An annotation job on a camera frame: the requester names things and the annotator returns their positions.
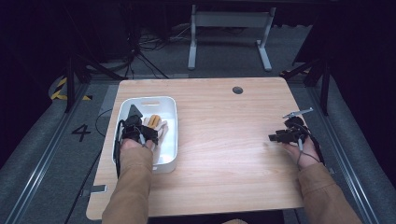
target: table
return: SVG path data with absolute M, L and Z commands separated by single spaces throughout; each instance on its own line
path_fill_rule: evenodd
M 235 94 L 234 87 L 243 89 Z M 287 209 L 303 206 L 298 169 L 268 134 L 299 110 L 281 77 L 148 79 L 120 83 L 87 217 L 101 219 L 117 183 L 112 143 L 123 101 L 170 96 L 177 104 L 176 170 L 154 175 L 150 217 Z

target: person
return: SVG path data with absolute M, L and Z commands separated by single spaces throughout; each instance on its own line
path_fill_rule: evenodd
M 125 138 L 120 148 L 120 178 L 104 213 L 103 223 L 145 224 L 149 216 L 149 188 L 152 176 L 153 143 L 142 147 Z M 326 167 L 318 161 L 312 140 L 304 142 L 303 153 L 297 146 L 282 144 L 300 168 L 298 180 L 304 210 L 310 223 L 361 223 L 334 182 Z M 235 219 L 226 224 L 245 224 Z

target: wooden table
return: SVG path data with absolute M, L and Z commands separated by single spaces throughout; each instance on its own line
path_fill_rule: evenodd
M 233 93 L 241 87 L 242 94 Z M 122 81 L 106 133 L 89 219 L 101 219 L 116 186 L 112 144 L 122 102 L 170 96 L 177 104 L 177 168 L 154 175 L 149 216 L 287 209 L 303 206 L 297 167 L 268 134 L 285 129 L 283 115 L 299 110 L 283 78 Z

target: brown sleeve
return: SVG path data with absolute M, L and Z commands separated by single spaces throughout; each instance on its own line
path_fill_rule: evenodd
M 361 223 L 322 163 L 303 169 L 298 178 L 310 223 Z
M 145 147 L 120 153 L 120 178 L 104 213 L 103 223 L 147 223 L 152 152 Z

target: white plastic container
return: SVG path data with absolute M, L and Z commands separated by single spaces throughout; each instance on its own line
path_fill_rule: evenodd
M 177 108 L 175 100 L 168 96 L 128 99 L 121 105 L 116 125 L 118 125 L 121 119 L 128 119 L 131 105 L 135 105 L 137 107 L 137 109 L 142 113 L 143 118 L 150 118 L 151 115 L 155 114 L 159 115 L 162 121 L 167 121 L 168 132 L 163 139 L 163 143 L 161 144 L 161 147 L 156 147 L 153 150 L 154 157 L 152 170 L 154 174 L 172 172 L 175 170 L 177 165 Z

